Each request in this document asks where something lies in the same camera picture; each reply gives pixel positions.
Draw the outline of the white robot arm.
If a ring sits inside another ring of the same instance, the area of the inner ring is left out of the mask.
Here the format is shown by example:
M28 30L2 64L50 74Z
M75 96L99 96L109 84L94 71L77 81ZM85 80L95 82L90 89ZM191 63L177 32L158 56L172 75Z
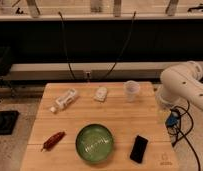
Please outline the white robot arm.
M161 85L156 92L160 106L171 108L180 98L203 111L203 69L198 62L187 61L166 68L160 74Z

